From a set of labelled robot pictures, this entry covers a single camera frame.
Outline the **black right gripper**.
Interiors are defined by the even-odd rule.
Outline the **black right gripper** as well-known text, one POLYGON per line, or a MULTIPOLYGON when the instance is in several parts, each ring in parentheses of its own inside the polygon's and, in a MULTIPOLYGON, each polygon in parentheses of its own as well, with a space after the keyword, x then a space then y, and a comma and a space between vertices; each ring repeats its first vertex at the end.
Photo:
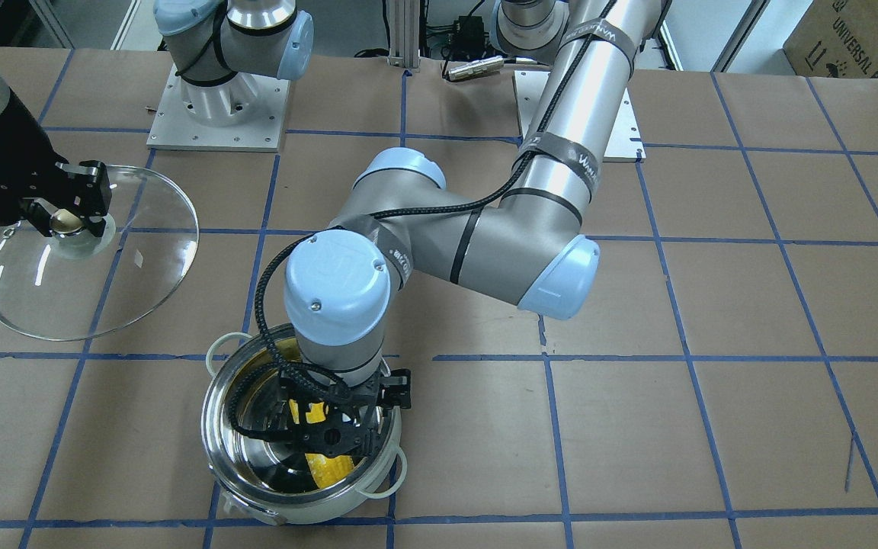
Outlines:
POLYGON ((0 114, 0 226, 25 220, 51 239, 51 205, 76 215, 100 239, 111 208, 107 166, 98 160, 69 163, 13 93, 0 114))

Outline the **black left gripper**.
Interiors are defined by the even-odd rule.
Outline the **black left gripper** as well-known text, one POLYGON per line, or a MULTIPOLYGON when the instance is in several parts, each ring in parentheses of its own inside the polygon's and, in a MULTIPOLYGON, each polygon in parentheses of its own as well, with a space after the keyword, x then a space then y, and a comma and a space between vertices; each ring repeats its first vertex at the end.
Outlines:
POLYGON ((312 364, 292 364, 278 380, 284 403, 275 411, 275 441, 324 458, 386 452, 399 441, 402 413, 412 406, 412 372, 385 364, 354 386, 312 364))

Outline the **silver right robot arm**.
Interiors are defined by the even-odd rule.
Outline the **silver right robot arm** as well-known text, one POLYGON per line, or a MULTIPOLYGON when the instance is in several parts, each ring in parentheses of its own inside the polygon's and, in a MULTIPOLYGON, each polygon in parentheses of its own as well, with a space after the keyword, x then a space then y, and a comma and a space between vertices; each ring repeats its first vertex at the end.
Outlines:
POLYGON ((111 208, 107 166, 64 159, 0 76, 0 226, 24 220, 42 236, 58 236, 62 230, 48 206, 73 216, 74 232, 101 237, 111 208))

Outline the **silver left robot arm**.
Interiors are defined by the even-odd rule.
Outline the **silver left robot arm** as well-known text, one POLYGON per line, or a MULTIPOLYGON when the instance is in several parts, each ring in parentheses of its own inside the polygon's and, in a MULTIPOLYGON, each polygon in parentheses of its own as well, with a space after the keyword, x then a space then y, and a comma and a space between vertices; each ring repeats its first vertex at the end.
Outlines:
POLYGON ((386 373, 380 359, 388 310, 413 274, 540 316, 573 317, 600 261, 583 219, 637 53, 670 5, 496 2, 492 45, 550 70, 505 180, 488 194, 461 194, 423 152, 377 154, 327 228, 290 244, 259 278, 259 332, 269 333, 264 292, 282 271, 302 358, 277 359, 286 402, 240 432, 328 456, 380 448, 373 414, 410 406, 408 376, 386 373))

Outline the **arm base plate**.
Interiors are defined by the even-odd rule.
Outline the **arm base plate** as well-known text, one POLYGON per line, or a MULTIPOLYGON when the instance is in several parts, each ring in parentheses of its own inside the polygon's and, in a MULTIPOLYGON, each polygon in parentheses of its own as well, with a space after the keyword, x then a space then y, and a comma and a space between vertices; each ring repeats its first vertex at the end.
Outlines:
POLYGON ((288 80, 247 73, 200 87, 171 69, 146 145, 179 152, 277 153, 289 91, 288 80))
MULTIPOLYGON (((541 96, 550 82, 549 72, 540 70, 516 70, 513 76, 517 102, 517 114, 521 135, 526 138, 537 128, 534 116, 539 114, 541 96)), ((575 107, 561 108, 564 134, 572 131, 575 123, 585 125, 587 147, 596 147, 603 136, 607 136, 603 161, 637 162, 647 159, 639 130, 639 123, 627 90, 616 96, 612 91, 603 91, 598 101, 579 101, 575 107)))

